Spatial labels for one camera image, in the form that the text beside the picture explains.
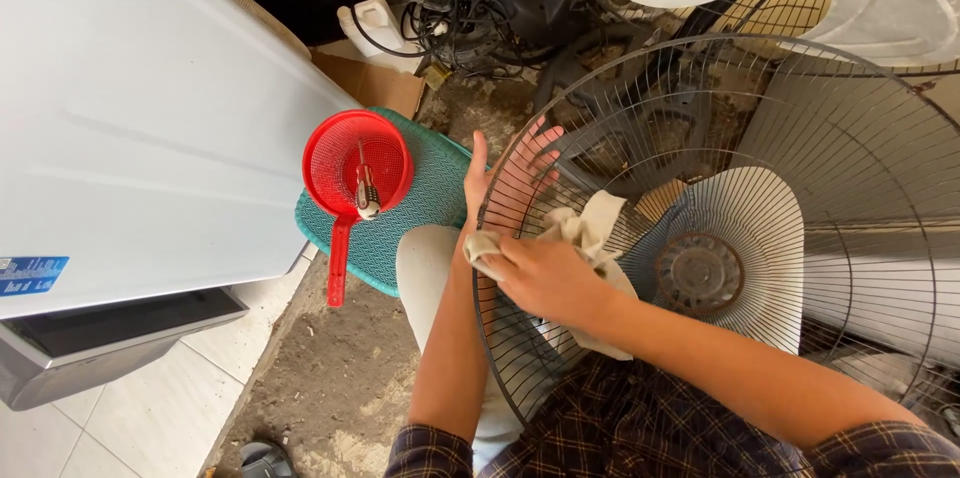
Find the teal plastic mat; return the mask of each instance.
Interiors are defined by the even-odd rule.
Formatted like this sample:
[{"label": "teal plastic mat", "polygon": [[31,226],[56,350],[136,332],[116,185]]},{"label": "teal plastic mat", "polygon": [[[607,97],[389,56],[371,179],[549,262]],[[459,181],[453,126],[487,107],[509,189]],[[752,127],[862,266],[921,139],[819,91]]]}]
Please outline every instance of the teal plastic mat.
[{"label": "teal plastic mat", "polygon": [[[464,177],[471,153],[445,135],[431,131],[380,107],[369,110],[390,120],[414,159],[414,181],[402,202],[373,221],[360,221],[350,231],[346,269],[378,291],[398,297],[397,245],[414,227],[461,228],[467,218]],[[333,215],[314,203],[306,189],[296,203],[296,226],[323,253],[330,254]]]}]

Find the appliance label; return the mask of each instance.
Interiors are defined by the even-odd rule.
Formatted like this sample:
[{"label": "appliance label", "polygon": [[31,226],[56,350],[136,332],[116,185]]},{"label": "appliance label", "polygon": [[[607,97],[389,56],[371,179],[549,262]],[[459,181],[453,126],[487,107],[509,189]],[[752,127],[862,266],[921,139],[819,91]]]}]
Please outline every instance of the appliance label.
[{"label": "appliance label", "polygon": [[70,257],[0,257],[0,299],[46,293]]}]

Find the cloth rag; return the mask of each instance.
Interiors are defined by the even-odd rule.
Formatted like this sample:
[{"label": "cloth rag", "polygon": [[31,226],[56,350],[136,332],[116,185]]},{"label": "cloth rag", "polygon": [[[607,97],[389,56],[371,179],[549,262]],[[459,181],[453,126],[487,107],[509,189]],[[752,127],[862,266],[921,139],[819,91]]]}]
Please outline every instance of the cloth rag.
[{"label": "cloth rag", "polygon": [[[604,246],[610,238],[614,225],[620,215],[620,209],[625,198],[614,196],[605,190],[599,190],[583,206],[581,214],[568,206],[555,208],[543,218],[546,230],[537,236],[536,240],[546,242],[567,242],[572,244],[581,258],[589,263],[598,276],[607,283],[628,296],[637,296],[637,291],[631,285],[630,279],[617,264],[622,251],[606,251]],[[477,271],[494,281],[502,281],[503,277],[491,269],[481,258],[483,255],[500,253],[500,235],[489,230],[478,230],[467,236],[463,241],[463,254],[466,260]],[[564,328],[547,320],[537,326],[541,334],[551,345],[557,347],[563,340],[554,336],[564,329],[569,331],[577,345],[584,349],[595,350],[616,360],[633,360],[633,356],[613,346],[597,340],[593,336],[576,328]]]}]

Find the white pants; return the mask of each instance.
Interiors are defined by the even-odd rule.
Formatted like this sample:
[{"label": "white pants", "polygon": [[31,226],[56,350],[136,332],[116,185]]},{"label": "white pants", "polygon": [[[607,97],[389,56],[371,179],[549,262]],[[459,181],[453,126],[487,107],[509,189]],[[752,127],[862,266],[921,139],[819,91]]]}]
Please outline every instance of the white pants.
[{"label": "white pants", "polygon": [[[440,307],[440,298],[450,274],[450,260],[454,254],[463,254],[454,251],[459,235],[460,231],[450,227],[416,227],[403,235],[397,248],[396,286],[420,352],[424,352],[430,327]],[[540,382],[537,391],[545,397],[552,387],[552,383]],[[535,397],[534,400],[542,402],[543,398]],[[486,375],[483,409],[473,439],[474,470],[479,472],[486,467],[498,453],[516,441],[522,431],[521,421],[500,391],[495,374],[490,372]]]}]

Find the dirty floor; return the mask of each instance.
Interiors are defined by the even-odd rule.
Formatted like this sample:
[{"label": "dirty floor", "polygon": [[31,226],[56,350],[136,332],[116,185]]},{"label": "dirty floor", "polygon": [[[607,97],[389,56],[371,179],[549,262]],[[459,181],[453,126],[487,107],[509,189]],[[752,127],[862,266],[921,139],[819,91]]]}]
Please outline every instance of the dirty floor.
[{"label": "dirty floor", "polygon": [[[451,77],[427,94],[417,120],[471,148],[485,132],[490,159],[529,120],[534,75]],[[420,352],[401,301],[348,276],[342,308],[323,305],[327,257],[318,253],[207,463],[240,478],[239,448],[282,445],[302,478],[383,475],[406,417]]]}]

